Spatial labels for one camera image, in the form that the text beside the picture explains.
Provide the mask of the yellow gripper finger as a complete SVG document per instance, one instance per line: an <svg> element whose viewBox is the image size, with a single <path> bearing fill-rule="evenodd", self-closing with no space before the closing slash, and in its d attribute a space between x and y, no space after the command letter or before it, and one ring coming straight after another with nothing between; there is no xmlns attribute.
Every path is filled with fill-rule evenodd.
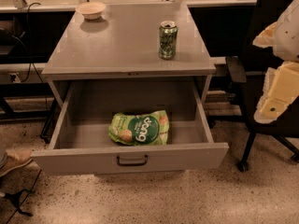
<svg viewBox="0 0 299 224"><path fill-rule="evenodd" d="M299 63L286 61L278 69L269 68L264 77L263 95L254 120L268 124L278 119L299 96Z"/></svg>
<svg viewBox="0 0 299 224"><path fill-rule="evenodd" d="M269 48L274 46L274 32L277 23L273 22L260 32L252 41L252 44L258 48Z"/></svg>

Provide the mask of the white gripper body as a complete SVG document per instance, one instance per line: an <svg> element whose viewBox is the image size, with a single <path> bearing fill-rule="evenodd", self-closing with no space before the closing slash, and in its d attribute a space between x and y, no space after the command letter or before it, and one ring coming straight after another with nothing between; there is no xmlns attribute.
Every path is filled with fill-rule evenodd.
<svg viewBox="0 0 299 224"><path fill-rule="evenodd" d="M292 0L279 16L273 52L284 61L299 62L299 0Z"/></svg>

